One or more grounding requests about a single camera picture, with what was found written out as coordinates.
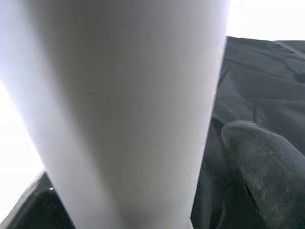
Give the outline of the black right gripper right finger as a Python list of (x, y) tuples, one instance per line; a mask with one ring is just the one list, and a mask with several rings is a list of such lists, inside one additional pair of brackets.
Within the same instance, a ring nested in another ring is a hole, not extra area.
[(222, 142), (270, 229), (305, 227), (305, 157), (286, 138), (248, 121), (230, 122)]

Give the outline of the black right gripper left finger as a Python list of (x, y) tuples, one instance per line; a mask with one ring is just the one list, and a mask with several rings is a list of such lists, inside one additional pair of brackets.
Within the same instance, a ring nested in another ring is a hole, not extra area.
[(0, 223), (2, 229), (74, 229), (46, 171), (41, 171)]

